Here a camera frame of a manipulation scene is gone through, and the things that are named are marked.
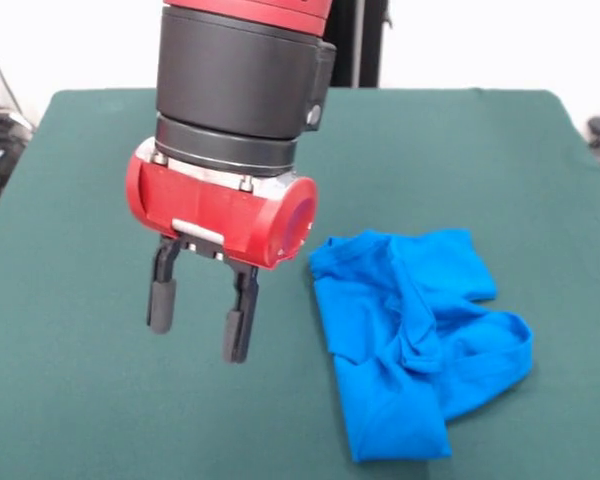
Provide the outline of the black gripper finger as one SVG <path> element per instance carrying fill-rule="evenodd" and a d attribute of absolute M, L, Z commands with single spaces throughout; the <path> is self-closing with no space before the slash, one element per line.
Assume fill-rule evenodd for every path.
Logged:
<path fill-rule="evenodd" d="M 155 334 L 166 334 L 172 326 L 177 287 L 173 271 L 180 251 L 179 239 L 162 236 L 153 257 L 147 326 Z"/>
<path fill-rule="evenodd" d="M 246 361 L 259 293 L 259 268 L 241 262 L 229 262 L 234 273 L 235 302 L 228 312 L 223 341 L 223 358 L 228 363 Z"/>

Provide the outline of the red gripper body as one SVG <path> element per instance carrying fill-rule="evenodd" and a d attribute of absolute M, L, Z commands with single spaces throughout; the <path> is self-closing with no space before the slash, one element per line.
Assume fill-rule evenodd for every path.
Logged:
<path fill-rule="evenodd" d="M 152 137 L 133 152 L 125 190 L 130 211 L 147 228 L 206 240 L 226 258 L 265 269 L 297 255 L 318 200 L 308 177 L 287 172 L 261 178 L 194 166 L 160 153 Z"/>

